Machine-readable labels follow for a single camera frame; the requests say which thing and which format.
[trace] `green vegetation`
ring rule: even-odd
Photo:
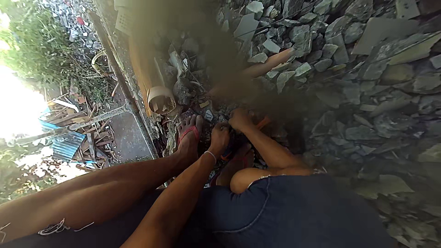
[[[109,101],[107,79],[85,77],[96,72],[90,61],[79,61],[79,45],[69,41],[48,9],[32,0],[0,0],[0,10],[11,20],[8,28],[0,27],[0,42],[9,46],[0,49],[0,64],[16,71],[34,90],[73,85],[91,101]]]

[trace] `leg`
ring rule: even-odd
[[[188,118],[179,128],[184,133],[202,117]],[[65,225],[80,229],[97,224],[127,210],[145,191],[154,190],[177,176],[198,158],[197,141],[191,131],[177,152],[157,160],[135,162],[89,173],[32,195],[0,205],[0,223],[9,226],[4,242],[36,233],[65,219]]]

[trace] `wire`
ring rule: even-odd
[[[314,2],[311,3],[311,5],[313,5],[313,4],[315,4],[316,2],[319,2],[319,1],[322,1],[322,0],[315,0]],[[237,37],[241,37],[241,36],[246,35],[246,34],[249,34],[249,33],[251,33],[251,32],[264,30],[266,27],[269,27],[269,26],[271,26],[271,25],[273,25],[273,24],[276,24],[276,23],[280,23],[281,21],[283,21],[283,20],[285,20],[285,19],[288,19],[288,18],[290,18],[290,17],[296,16],[298,13],[302,12],[302,10],[305,10],[305,9],[309,8],[311,5],[308,5],[308,6],[305,7],[305,8],[301,8],[300,10],[294,12],[293,14],[291,14],[291,15],[289,15],[289,16],[287,16],[287,17],[284,17],[284,18],[282,18],[282,19],[280,19],[280,20],[278,20],[278,21],[275,21],[275,22],[273,22],[273,23],[271,23],[271,24],[268,24],[268,25],[266,25],[266,26],[258,27],[258,28],[256,28],[255,30],[248,31],[248,32],[246,32],[246,33],[244,33],[244,34],[241,34],[241,35],[237,36]]]

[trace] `hand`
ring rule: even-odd
[[[219,122],[211,131],[211,145],[208,151],[212,152],[217,158],[220,157],[227,148],[230,141],[230,132],[227,122]]]
[[[235,109],[232,115],[232,118],[228,122],[234,129],[243,132],[245,129],[254,126],[246,110]]]

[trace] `person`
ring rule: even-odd
[[[205,188],[229,142],[227,123],[198,157],[203,118],[178,128],[179,146],[156,160],[105,168],[0,205],[4,247],[392,247],[378,215],[355,193],[314,174],[260,132],[247,111],[229,124],[268,165],[241,147]],[[176,179],[157,190],[171,177]]]

